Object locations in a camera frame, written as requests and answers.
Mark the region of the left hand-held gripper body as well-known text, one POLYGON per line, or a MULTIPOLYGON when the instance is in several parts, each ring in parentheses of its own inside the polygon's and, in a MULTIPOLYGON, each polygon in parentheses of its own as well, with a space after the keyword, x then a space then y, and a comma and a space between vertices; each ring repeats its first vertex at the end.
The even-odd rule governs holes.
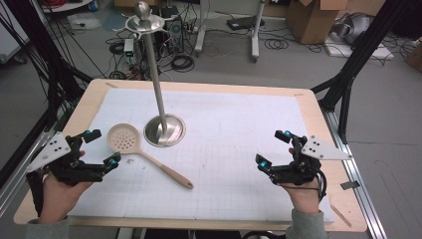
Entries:
POLYGON ((100 182, 105 174, 104 164, 88 164, 81 160, 80 134, 64 136, 60 131, 45 144, 27 166, 27 174, 49 169, 56 178, 68 185, 79 182, 100 182))

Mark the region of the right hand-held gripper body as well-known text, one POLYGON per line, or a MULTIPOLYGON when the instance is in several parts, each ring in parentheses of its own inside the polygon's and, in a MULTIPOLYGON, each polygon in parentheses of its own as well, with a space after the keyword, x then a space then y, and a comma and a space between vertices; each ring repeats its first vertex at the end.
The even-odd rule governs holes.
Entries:
POLYGON ((288 165, 272 166, 269 176, 274 184, 293 183, 301 185, 311 182, 315 177, 325 181, 321 172, 322 160, 348 160, 351 154, 343 152, 332 143, 312 135, 297 136, 294 134, 290 144, 294 149, 293 161, 288 165))

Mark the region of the beige slotted spoon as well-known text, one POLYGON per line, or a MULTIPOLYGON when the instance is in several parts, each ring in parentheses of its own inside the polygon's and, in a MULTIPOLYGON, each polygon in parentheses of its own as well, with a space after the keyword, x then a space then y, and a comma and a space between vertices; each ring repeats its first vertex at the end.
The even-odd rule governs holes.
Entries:
POLYGON ((108 130, 106 142, 111 150, 120 154, 138 154, 150 161, 181 186, 187 189, 194 188, 193 183, 189 179, 142 150, 140 134, 133 125, 118 123, 112 126, 108 130))

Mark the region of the metal utensil rack stand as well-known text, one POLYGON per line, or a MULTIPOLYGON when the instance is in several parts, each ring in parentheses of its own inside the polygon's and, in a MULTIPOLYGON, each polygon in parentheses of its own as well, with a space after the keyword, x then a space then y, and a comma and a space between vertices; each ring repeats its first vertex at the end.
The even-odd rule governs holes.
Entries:
POLYGON ((149 5, 144 1, 135 3, 133 10, 134 15, 126 19, 123 29, 135 33, 138 39, 143 40, 158 108, 158 116, 146 123, 143 134, 151 145, 174 146, 184 138, 186 125, 182 118, 165 112, 152 41, 152 36, 155 33, 164 31, 166 19, 153 14, 149 5))

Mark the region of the person's right hand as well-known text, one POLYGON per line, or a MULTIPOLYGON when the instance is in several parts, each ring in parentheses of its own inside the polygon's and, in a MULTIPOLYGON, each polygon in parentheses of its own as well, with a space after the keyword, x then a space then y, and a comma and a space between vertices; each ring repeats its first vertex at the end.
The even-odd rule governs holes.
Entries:
POLYGON ((291 197, 295 209, 304 214, 319 213, 319 186, 318 180, 314 178, 311 182, 302 185, 283 183, 282 187, 291 197))

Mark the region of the person's left hand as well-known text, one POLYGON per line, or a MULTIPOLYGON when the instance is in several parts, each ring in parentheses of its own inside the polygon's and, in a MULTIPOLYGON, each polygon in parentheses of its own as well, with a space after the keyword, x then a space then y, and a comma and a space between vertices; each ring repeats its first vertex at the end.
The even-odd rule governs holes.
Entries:
POLYGON ((92 186, 91 182, 80 182, 75 186, 60 182, 49 174, 43 180, 43 209, 39 216, 40 224, 58 223, 67 218, 83 193, 92 186))

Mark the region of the white grid mat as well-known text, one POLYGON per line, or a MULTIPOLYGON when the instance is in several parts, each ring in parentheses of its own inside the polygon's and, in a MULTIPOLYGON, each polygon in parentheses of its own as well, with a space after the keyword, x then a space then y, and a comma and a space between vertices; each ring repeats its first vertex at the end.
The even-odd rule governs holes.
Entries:
POLYGON ((275 165, 291 162, 276 130, 307 130, 294 97, 163 92, 168 113, 186 133, 171 147, 147 141, 142 149, 188 178, 187 189, 144 158, 122 157, 117 169, 80 198, 75 216, 117 218, 281 221, 291 219, 288 193, 257 167, 262 155, 275 165))

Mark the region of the thin wooden stick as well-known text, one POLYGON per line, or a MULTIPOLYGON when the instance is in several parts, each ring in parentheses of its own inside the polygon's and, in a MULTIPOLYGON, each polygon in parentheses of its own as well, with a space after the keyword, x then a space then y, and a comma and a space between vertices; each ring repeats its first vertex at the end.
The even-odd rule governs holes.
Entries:
POLYGON ((351 222, 333 205, 330 205, 331 210, 348 226, 351 228, 351 222))

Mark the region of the small white power box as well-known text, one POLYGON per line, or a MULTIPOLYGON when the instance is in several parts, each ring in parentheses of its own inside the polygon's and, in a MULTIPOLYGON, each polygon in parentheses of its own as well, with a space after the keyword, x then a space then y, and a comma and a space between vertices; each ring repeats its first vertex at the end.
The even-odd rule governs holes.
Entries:
POLYGON ((132 39, 125 39, 123 46, 123 53, 126 62, 132 66, 135 63, 134 42, 132 39))

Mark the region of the white stand base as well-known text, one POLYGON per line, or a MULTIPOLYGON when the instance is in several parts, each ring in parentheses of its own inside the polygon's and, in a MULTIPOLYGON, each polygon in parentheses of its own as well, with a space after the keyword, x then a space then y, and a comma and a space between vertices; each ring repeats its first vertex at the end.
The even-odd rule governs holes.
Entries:
MULTIPOLYGON (((204 40, 205 40, 205 35, 206 35, 205 22, 207 19, 207 16, 206 16, 207 8, 205 7, 205 3, 208 2, 209 0, 199 0, 199 1, 200 1, 199 26, 198 26, 198 31, 197 31, 196 44, 194 48, 194 53, 196 57, 198 57, 201 54, 203 50, 203 46, 204 46, 204 40)), ((259 5, 258 5, 257 15, 255 17, 255 26, 253 27, 252 36, 251 36, 251 55, 252 55, 252 60, 254 62, 257 62, 260 56, 259 30, 260 30, 261 20, 262 20, 264 8, 265 8, 265 0, 258 0, 258 1, 259 1, 259 5)))

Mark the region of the large cardboard box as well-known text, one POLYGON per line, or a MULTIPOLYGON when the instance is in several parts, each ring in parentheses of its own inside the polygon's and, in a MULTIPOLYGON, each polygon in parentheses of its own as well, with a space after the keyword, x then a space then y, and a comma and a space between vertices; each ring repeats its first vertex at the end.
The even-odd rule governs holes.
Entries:
POLYGON ((301 44, 321 44, 347 0, 291 0, 286 25, 301 44))

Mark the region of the silver grey bag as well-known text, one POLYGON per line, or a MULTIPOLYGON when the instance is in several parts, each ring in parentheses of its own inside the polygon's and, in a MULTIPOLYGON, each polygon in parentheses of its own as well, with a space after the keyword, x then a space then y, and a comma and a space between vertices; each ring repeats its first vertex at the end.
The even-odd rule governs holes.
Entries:
POLYGON ((345 13, 334 21, 330 31, 352 46, 368 30, 372 21, 373 18, 365 13, 345 13))

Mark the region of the black computer tower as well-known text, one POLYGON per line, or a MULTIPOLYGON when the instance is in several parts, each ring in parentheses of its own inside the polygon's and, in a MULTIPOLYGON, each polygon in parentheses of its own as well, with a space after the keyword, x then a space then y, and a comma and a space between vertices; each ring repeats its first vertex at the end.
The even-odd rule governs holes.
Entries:
POLYGON ((174 53, 184 52, 183 27, 181 17, 178 16, 166 22, 166 30, 170 35, 170 48, 174 53))

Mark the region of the aluminium rail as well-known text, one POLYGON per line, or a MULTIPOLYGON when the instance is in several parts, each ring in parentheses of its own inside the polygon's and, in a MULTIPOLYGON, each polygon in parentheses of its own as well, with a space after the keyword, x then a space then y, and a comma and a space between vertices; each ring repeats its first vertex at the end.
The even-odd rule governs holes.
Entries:
MULTIPOLYGON (((335 113, 330 113, 327 111, 322 111, 322 115, 325 119, 325 122, 328 126, 331 137, 334 141, 334 144, 337 148, 352 154, 352 151, 349 145, 342 141, 339 133, 337 132, 338 128, 338 119, 335 113)), ((367 232, 370 234, 371 239, 388 239, 385 233, 385 230, 382 226, 380 218, 376 212, 376 209, 372 203, 368 190, 366 188, 365 182, 361 176, 361 173, 358 169, 358 166, 355 162, 354 157, 344 161, 343 166, 345 172, 350 182, 354 183, 352 186, 353 192, 356 196, 357 202, 365 219, 367 226, 367 232)))
POLYGON ((31 162, 35 152, 69 119, 67 110, 58 110, 56 118, 49 121, 43 113, 22 142, 0 169, 0 218, 14 203, 19 191, 26 181, 26 166, 31 162))

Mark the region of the black metal frame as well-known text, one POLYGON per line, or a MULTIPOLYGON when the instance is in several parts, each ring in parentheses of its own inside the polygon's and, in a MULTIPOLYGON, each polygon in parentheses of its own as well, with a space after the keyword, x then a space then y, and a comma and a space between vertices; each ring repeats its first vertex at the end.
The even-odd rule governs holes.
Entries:
POLYGON ((312 88, 315 94, 326 90, 324 97, 318 101, 319 106, 325 112, 333 113, 336 104, 341 102, 337 134, 344 144, 347 144, 346 129, 354 80, 387 33, 416 1, 385 0, 341 70, 333 78, 312 88))
POLYGON ((40 79, 48 84, 48 109, 43 117, 46 127, 51 128, 58 121, 58 110, 61 105, 63 103, 75 105, 85 92, 77 79, 88 84, 93 78, 63 58, 31 0, 3 1, 44 61, 42 64, 31 59, 40 79))

